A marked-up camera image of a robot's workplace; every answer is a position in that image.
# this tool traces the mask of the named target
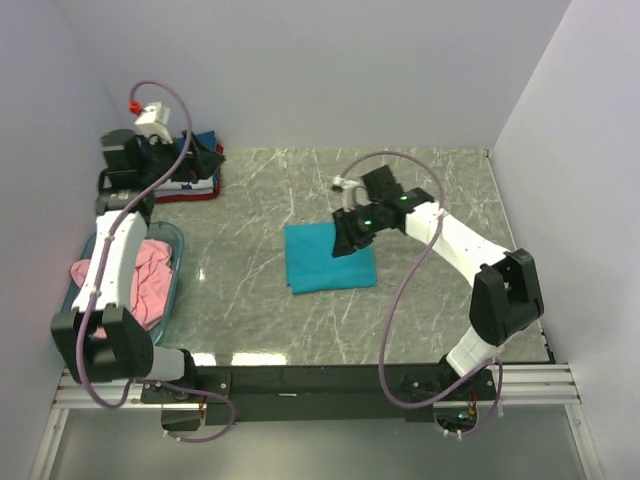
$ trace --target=gray wall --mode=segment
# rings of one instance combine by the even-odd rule
[[[609,479],[640,478],[640,3],[574,0],[494,153]]]
[[[58,4],[112,98],[162,79],[227,146],[491,148],[569,0]]]
[[[115,110],[52,2],[0,2],[0,448],[25,478],[62,361],[49,334],[92,230],[101,133]]]

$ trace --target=teal plastic basket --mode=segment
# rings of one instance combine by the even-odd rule
[[[169,286],[169,298],[167,298],[167,304],[164,308],[162,320],[160,320],[160,323],[155,327],[149,330],[149,336],[151,337],[153,344],[156,345],[164,335],[164,332],[167,330],[167,326],[169,325],[169,317],[171,316],[171,309],[173,308],[173,300],[175,299],[176,289],[178,288],[180,262],[182,260],[182,253],[184,252],[184,236],[180,229],[171,223],[154,222],[149,225],[146,238],[168,243],[171,247],[171,270],[173,270],[173,275],[171,275],[171,285]],[[90,259],[95,244],[96,234],[94,233],[91,235],[89,240],[87,240],[80,259]],[[71,310],[71,305],[73,305],[73,301],[78,296],[78,293],[80,293],[80,287],[78,287],[72,279],[69,284],[69,288],[67,289],[67,295],[65,296],[62,304],[63,312]]]

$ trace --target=blue cloth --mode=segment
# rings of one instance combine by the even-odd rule
[[[287,285],[291,292],[317,292],[376,285],[373,250],[367,247],[352,255],[333,258],[336,230],[333,223],[286,225],[284,253]]]

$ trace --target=marble table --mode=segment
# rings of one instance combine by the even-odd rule
[[[375,363],[382,322],[396,286],[423,245],[397,231],[374,242],[378,285],[292,295],[285,281],[282,227],[331,221],[340,197],[331,179],[376,149],[228,150],[223,193],[212,201],[158,205],[154,220],[185,236],[179,287],[161,341],[204,363]],[[513,239],[483,150],[400,149],[428,162],[445,184],[447,209],[484,237],[508,248]],[[388,163],[405,189],[436,189],[415,165],[381,157],[354,174]],[[409,283],[397,309],[387,361],[437,362],[469,326],[470,288],[433,254]],[[505,361],[548,361],[536,322],[514,338]]]

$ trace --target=red folded cloth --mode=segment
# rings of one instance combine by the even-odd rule
[[[71,266],[71,277],[81,286],[89,271],[90,260],[79,260]],[[131,313],[140,325],[149,331],[164,314],[171,286],[171,247],[158,240],[143,240],[131,284]],[[105,338],[102,328],[95,333]]]

